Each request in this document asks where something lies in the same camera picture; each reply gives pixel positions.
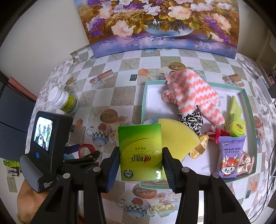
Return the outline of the person's left hand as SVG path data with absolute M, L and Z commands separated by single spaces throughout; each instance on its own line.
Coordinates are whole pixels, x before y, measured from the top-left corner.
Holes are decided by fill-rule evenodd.
M 17 196 L 17 218 L 20 223 L 30 223 L 32 221 L 48 194 L 49 191 L 37 193 L 26 180 L 23 181 Z

